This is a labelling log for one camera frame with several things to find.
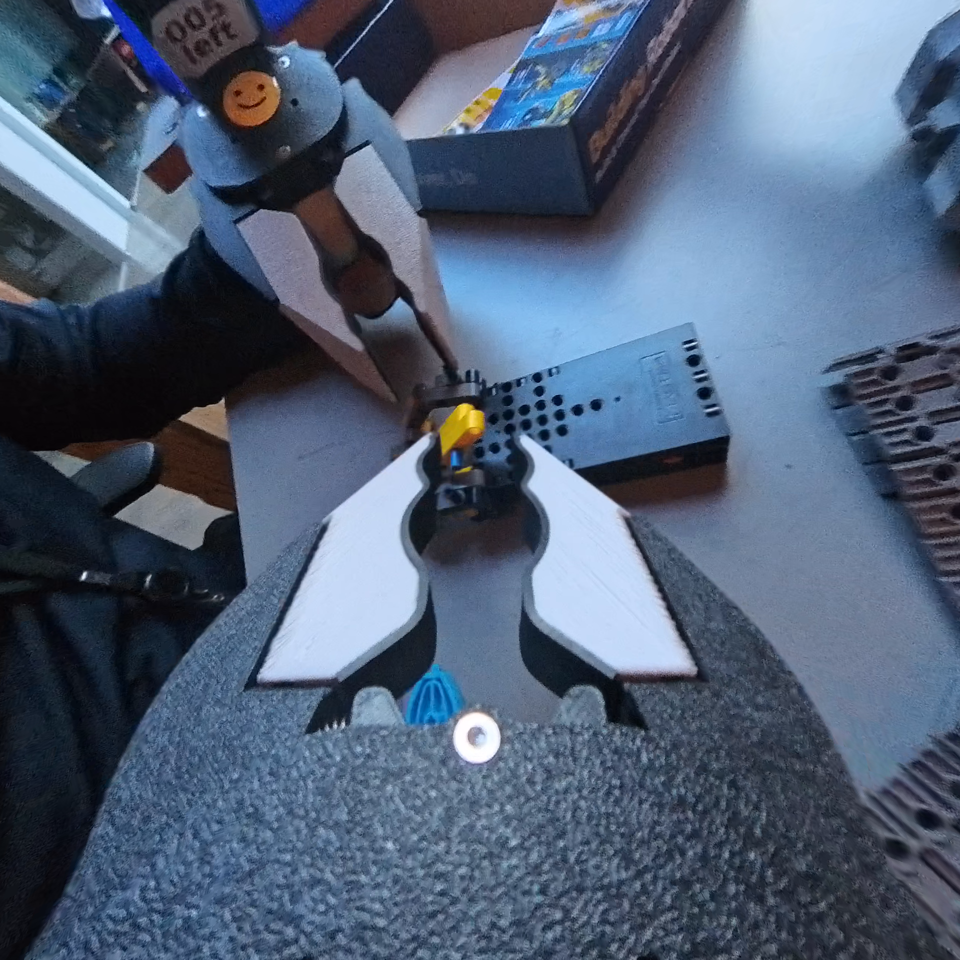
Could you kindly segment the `black drawstring with toggle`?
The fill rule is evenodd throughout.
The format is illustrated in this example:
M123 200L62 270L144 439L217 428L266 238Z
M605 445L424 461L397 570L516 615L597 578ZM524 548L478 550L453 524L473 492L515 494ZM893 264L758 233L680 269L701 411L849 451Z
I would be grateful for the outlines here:
M103 594L163 606L223 608L235 597L198 584L176 569L104 571L88 564L4 548L1 551L3 599L40 594Z

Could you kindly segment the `blue brick separator tool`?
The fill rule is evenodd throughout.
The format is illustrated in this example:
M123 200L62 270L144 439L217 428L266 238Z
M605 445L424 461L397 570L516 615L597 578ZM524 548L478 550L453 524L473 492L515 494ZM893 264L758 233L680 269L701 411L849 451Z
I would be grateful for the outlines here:
M465 701L456 678L434 663L412 688L404 711L409 726L443 725L460 714Z

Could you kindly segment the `grey tread track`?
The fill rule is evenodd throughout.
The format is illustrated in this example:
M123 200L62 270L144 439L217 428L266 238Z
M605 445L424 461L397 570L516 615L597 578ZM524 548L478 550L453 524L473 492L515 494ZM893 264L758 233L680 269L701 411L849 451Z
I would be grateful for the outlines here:
M839 357L824 400L871 484L959 610L959 327Z
M862 802L891 870L941 943L958 955L958 727L933 737Z

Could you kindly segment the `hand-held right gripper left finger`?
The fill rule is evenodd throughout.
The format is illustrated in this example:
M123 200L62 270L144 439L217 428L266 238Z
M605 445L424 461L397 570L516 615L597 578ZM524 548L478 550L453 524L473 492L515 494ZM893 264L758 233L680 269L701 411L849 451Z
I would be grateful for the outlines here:
M335 687L417 627L427 579L411 534L430 489L425 434L332 510L256 674L259 687Z

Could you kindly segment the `grey desk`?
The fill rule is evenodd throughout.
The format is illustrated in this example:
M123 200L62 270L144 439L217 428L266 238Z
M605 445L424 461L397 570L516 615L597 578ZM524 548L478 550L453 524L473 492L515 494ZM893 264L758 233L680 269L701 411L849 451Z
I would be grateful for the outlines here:
M533 372L695 325L731 433L608 493L796 674L861 789L958 720L958 634L821 391L835 358L958 323L894 91L958 2L735 2L588 219L438 215L461 360Z

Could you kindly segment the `colourful instruction booklet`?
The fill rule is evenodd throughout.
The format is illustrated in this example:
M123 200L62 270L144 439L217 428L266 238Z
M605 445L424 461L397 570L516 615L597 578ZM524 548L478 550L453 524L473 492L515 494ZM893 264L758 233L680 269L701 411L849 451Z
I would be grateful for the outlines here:
M557 1L516 62L442 130L455 137L566 124L647 7Z

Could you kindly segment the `person's left hand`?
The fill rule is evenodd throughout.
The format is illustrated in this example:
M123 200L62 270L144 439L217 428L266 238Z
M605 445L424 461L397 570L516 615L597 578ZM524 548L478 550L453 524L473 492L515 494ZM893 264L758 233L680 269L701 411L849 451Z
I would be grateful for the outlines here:
M393 306L399 290L389 258L360 229L332 187L299 200L294 215L317 253L324 283L345 313L376 319Z

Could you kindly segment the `dark blue cardboard box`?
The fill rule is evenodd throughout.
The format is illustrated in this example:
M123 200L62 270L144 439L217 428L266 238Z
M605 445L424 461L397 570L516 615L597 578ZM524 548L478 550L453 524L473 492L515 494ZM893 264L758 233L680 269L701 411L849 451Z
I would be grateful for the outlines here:
M318 2L289 27L321 42L406 139L429 211L591 215L730 2L647 2L560 126L442 129L522 54L555 2Z

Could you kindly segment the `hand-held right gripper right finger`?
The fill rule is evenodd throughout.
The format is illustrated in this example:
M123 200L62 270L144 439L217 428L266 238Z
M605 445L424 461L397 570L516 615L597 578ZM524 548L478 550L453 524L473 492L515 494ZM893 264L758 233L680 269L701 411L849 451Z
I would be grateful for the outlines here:
M532 438L517 452L535 519L523 610L542 635L620 682L692 680L698 665L627 512Z

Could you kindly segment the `person's left forearm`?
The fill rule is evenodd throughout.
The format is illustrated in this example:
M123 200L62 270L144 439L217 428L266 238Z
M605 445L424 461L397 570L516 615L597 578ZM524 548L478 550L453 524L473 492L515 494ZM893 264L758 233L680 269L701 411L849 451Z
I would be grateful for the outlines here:
M161 275L124 292L2 302L2 449L150 438L307 345L197 229Z

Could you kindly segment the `black perforated brick model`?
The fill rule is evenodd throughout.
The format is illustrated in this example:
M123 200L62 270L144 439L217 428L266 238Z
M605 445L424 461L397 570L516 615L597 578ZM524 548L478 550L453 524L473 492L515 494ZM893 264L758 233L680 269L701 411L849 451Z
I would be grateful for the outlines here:
M691 323L512 379L469 368L419 384L391 459L464 403L484 413L485 430L434 468L440 514L481 521L514 510L526 467L521 438L597 487L728 459L730 427Z

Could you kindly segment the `person's dark clothed body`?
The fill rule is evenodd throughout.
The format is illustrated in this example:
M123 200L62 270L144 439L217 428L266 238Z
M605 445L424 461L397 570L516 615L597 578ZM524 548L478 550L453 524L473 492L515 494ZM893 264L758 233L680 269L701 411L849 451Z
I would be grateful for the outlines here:
M35 453L2 448L1 468L2 549L245 586L235 536L187 549L104 514ZM40 933L139 721L220 610L87 592L2 598L2 958L23 957Z

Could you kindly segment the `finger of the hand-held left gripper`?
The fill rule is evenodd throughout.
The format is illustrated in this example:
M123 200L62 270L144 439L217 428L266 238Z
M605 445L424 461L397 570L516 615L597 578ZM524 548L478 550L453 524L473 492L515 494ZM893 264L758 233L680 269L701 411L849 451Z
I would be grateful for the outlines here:
M341 170L341 202L361 234L390 261L401 293L447 372L455 372L450 305L426 219L402 191L373 145L348 155Z
M318 252L295 214L258 209L238 230L280 311L338 367L379 399L398 397L324 283Z

